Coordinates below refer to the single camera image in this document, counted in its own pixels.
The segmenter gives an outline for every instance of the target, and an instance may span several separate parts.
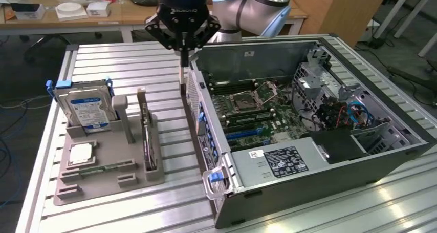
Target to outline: motherboard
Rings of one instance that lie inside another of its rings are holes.
[[[287,89],[273,79],[209,85],[230,151],[294,140],[307,132]]]

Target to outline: blue hard drive label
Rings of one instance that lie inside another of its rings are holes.
[[[83,128],[97,129],[107,125],[109,120],[105,111],[99,108],[102,103],[98,97],[74,99],[70,100],[70,104]]]
[[[263,152],[263,156],[277,178],[307,171],[306,164],[294,146]]]

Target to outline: robotic arm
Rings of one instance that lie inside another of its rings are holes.
[[[206,0],[158,0],[145,29],[179,55],[181,67],[187,67],[189,54],[206,44],[215,32],[213,41],[241,40],[239,29],[274,37],[290,11],[287,3],[289,0],[213,0],[215,18],[209,15]]]

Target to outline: white box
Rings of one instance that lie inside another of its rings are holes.
[[[55,14],[61,22],[87,18],[83,7],[77,3],[62,3],[57,5]]]
[[[45,8],[42,4],[10,4],[17,19],[42,19]]]
[[[374,20],[370,20],[366,30],[363,31],[363,34],[362,34],[358,42],[369,42],[371,40],[371,30],[373,30],[373,34],[375,34],[375,30],[378,28],[379,28],[379,23],[375,22]]]
[[[89,17],[107,17],[109,12],[109,5],[106,2],[90,3],[86,7]]]

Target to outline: metal slotted surface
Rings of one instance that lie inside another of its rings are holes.
[[[323,38],[437,137],[435,119],[339,39],[327,35]],[[145,87],[147,105],[158,119],[165,183],[53,206],[66,121],[51,105],[17,232],[429,232],[437,229],[437,151],[431,149],[377,183],[215,230],[178,94],[177,65],[173,52],[157,43],[83,45],[77,51],[66,52],[59,79],[78,81],[109,76],[114,93],[127,95],[129,115],[138,113],[134,92]],[[331,70],[346,84],[354,83],[354,77],[339,63],[333,62]]]

